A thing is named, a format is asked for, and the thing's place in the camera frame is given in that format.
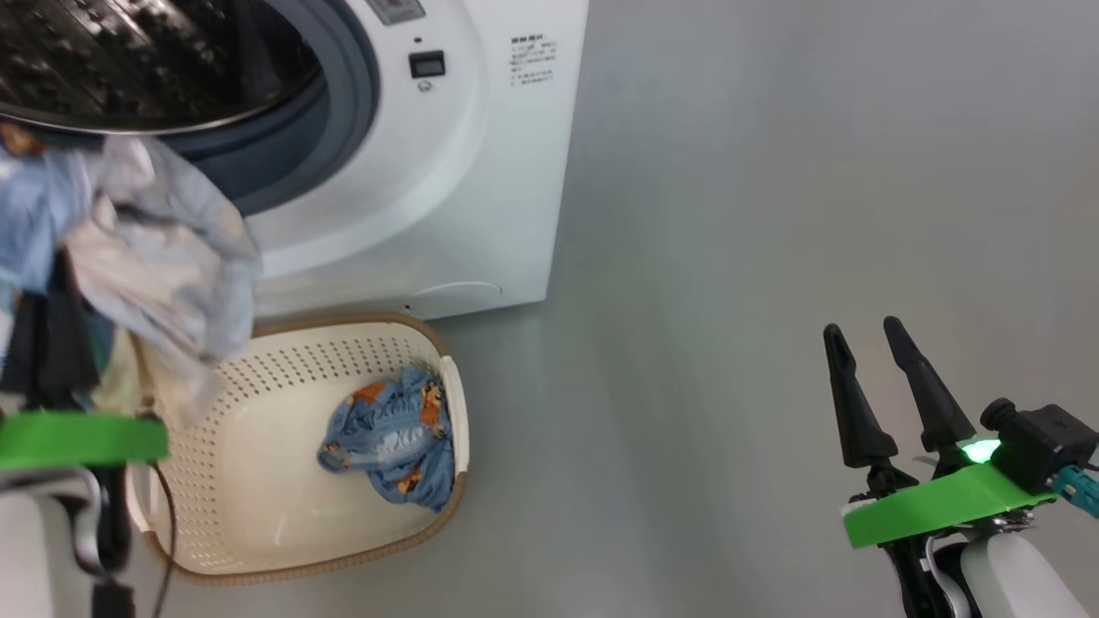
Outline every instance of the green light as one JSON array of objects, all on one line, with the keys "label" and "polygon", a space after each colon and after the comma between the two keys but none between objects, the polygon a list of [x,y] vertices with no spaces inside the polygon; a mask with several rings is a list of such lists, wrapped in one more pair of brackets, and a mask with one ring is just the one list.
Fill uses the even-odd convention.
[{"label": "green light", "polygon": [[973,444],[962,446],[962,450],[965,452],[965,456],[969,457],[969,461],[985,463],[992,459],[992,451],[999,445],[999,440],[979,440]]}]

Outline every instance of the blue cable connector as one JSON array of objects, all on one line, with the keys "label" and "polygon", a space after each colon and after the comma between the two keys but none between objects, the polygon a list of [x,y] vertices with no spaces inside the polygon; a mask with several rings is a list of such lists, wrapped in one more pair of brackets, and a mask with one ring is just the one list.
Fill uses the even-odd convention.
[{"label": "blue cable connector", "polygon": [[1053,490],[1068,504],[1099,518],[1099,483],[1075,465],[1066,465],[1053,481]]}]

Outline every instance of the washing machine door opening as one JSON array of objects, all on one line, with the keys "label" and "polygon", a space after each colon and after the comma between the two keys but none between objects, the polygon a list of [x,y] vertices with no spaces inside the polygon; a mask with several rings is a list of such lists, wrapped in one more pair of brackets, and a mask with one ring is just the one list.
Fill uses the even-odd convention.
[{"label": "washing machine door opening", "polygon": [[340,169],[377,84],[343,0],[0,0],[0,117],[69,145],[156,135],[244,214]]}]

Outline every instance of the basket rim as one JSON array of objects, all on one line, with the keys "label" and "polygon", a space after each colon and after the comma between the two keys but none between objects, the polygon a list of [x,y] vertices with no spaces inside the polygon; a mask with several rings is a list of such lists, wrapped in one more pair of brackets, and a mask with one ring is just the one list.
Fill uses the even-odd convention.
[{"label": "basket rim", "polygon": [[[442,338],[439,336],[431,327],[429,327],[422,320],[412,318],[411,316],[406,316],[403,313],[349,313],[343,316],[331,316],[324,318],[306,318],[287,320],[281,322],[275,322],[270,324],[257,325],[253,329],[252,339],[259,339],[269,335],[282,334],[288,332],[312,330],[328,327],[338,327],[345,324],[366,324],[366,323],[398,323],[404,327],[417,330],[420,334],[424,335],[435,350],[439,352],[440,357],[449,357],[451,353],[446,344],[443,342]],[[254,584],[266,584],[273,582],[281,582],[286,580],[295,580],[299,577],[309,577],[313,575],[321,575],[324,573],[332,573],[334,571],[341,571],[352,566],[358,566],[367,562],[373,562],[395,553],[402,552],[404,550],[412,549],[435,534],[454,517],[454,512],[457,510],[458,505],[462,503],[462,498],[465,495],[466,488],[466,476],[468,471],[463,470],[455,474],[454,476],[454,487],[451,490],[451,497],[446,501],[446,506],[443,507],[442,512],[432,520],[431,526],[412,534],[411,537],[406,537],[399,539],[391,543],[387,543],[379,548],[374,548],[363,552],[354,553],[351,555],[345,555],[341,558],[335,558],[331,560],[325,560],[321,562],[313,562],[310,564],[302,564],[300,566],[289,566],[286,569],[275,569],[270,571],[254,571],[248,573],[232,573],[224,575],[212,575],[206,573],[198,573],[181,566],[178,562],[173,566],[173,571],[178,573],[187,582],[206,587],[225,587],[225,586],[247,586]],[[159,537],[156,531],[147,530],[143,532],[142,537],[145,540],[145,545],[153,559],[159,564],[160,569],[166,569],[169,562],[168,554],[164,550],[164,545],[160,543]]]}]

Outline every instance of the robotic arm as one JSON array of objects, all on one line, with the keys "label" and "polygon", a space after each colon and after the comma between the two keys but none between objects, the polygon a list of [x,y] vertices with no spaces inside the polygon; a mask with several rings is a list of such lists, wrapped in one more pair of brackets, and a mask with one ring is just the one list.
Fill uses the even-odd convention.
[{"label": "robotic arm", "polygon": [[[1099,488],[1081,470],[1099,434],[1057,406],[1020,412],[999,399],[980,419],[999,432],[999,445],[987,461],[970,454],[980,449],[959,443],[976,432],[939,374],[900,320],[887,318],[885,330],[915,398],[923,448],[939,462],[922,485],[893,467],[897,443],[866,401],[840,328],[825,328],[844,463],[869,467],[868,490],[844,509],[852,547],[886,552],[909,618],[1086,618],[1042,554],[1012,532],[1031,526],[1033,507],[1058,497],[1099,517]],[[936,548],[955,534],[965,540]]]}]

